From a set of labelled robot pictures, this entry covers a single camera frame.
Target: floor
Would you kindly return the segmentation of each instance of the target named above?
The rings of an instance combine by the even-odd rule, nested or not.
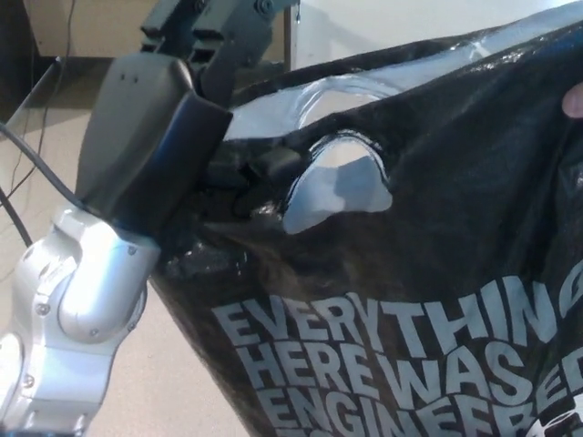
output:
[[[424,37],[499,25],[564,3],[567,1],[488,0],[478,5],[475,0],[442,0],[442,7],[433,7],[432,14],[427,14],[428,6],[435,4],[431,0],[342,3],[302,0],[295,65],[306,66]],[[357,22],[353,21],[355,16],[359,16]],[[430,16],[436,21],[428,25]],[[68,86],[52,102],[47,118],[42,155],[70,187],[75,182],[77,154],[89,118],[87,102],[95,96],[90,80],[95,72],[86,73],[87,82]],[[42,116],[38,107],[24,109],[14,117],[12,127],[17,132],[26,132],[26,140],[35,145]],[[11,187],[17,162],[15,147],[0,140],[2,188]],[[30,164],[23,158],[15,180],[20,180],[28,169]],[[51,214],[61,202],[38,173],[18,191],[14,200],[34,239],[44,235]],[[23,251],[14,226],[0,211],[0,327],[10,315],[12,268]],[[106,402],[88,435],[236,437],[247,433],[155,293],[150,293],[143,320],[118,353]]]

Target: screw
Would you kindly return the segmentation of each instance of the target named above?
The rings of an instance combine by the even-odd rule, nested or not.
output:
[[[31,375],[26,375],[23,385],[25,386],[25,389],[32,389],[35,386],[35,378],[33,378]]]
[[[46,316],[51,311],[51,307],[45,303],[36,305],[36,314],[39,316]]]
[[[257,7],[259,8],[259,12],[267,15],[273,10],[273,2],[272,0],[259,0]]]

